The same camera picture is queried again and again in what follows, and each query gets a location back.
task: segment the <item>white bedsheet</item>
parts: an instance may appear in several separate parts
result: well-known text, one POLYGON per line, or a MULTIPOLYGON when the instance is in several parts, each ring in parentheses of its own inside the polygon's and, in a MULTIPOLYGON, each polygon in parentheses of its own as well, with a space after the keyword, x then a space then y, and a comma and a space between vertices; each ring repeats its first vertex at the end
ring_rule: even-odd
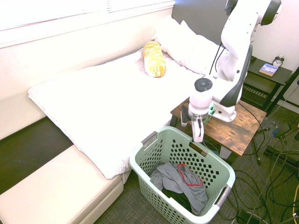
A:
POLYGON ((202 77, 164 56, 167 72, 161 78, 146 75, 139 50, 33 86, 28 95, 111 179, 130 170, 135 146, 168 124, 170 111, 202 77))

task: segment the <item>window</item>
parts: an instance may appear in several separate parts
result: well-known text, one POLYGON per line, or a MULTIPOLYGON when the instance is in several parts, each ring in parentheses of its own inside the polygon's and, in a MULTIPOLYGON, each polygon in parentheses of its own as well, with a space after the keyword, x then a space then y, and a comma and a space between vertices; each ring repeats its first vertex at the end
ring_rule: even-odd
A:
POLYGON ((173 0, 0 0, 0 48, 172 8, 173 0))
POLYGON ((125 9, 149 6, 169 1, 171 0, 106 0, 106 3, 107 11, 111 13, 125 9))
POLYGON ((0 0, 0 30, 90 12, 106 12, 105 0, 0 0))

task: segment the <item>black shelf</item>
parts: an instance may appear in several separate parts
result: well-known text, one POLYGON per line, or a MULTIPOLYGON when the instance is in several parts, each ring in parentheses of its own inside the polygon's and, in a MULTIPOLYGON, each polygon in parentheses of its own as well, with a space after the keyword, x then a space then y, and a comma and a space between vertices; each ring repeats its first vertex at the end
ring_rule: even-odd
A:
POLYGON ((243 85, 241 100, 246 103, 250 103, 257 108, 262 108, 268 97, 269 93, 267 92, 264 92, 249 84, 243 85))
POLYGON ((275 87, 272 89, 271 93, 264 92, 263 90, 257 87, 244 83, 243 93, 241 97, 241 99, 246 103, 249 103, 263 111, 266 111, 266 108, 268 106, 271 107, 271 99, 273 98, 279 87, 283 86, 286 83, 286 81, 292 73, 291 70, 280 67, 273 76, 265 75, 259 72, 259 70, 265 63, 269 62, 257 58, 254 62, 251 62, 249 64, 248 73, 251 73, 255 76, 258 76, 260 78, 266 79, 274 83, 275 87))

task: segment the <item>gray clothing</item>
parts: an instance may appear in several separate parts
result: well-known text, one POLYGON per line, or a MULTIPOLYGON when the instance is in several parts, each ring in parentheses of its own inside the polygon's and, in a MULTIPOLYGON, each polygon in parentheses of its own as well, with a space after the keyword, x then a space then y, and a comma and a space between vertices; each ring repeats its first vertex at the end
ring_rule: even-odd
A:
POLYGON ((184 193, 190 202, 192 212, 198 216, 207 203, 206 188, 202 180, 185 164, 175 166, 167 162, 157 167, 162 175, 163 186, 178 194, 184 193))
POLYGON ((163 189, 163 181, 162 181, 162 175, 158 170, 154 170, 150 177, 150 181, 160 190, 163 189))

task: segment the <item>white pillow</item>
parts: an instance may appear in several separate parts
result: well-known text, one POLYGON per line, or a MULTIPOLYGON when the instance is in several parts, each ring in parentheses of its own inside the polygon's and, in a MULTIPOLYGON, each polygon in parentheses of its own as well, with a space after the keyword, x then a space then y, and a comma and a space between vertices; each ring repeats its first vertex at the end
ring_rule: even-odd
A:
POLYGON ((162 22, 152 39, 160 43, 162 50, 177 63, 199 74, 209 74, 218 50, 217 44, 196 35, 185 21, 179 25, 171 16, 162 22))

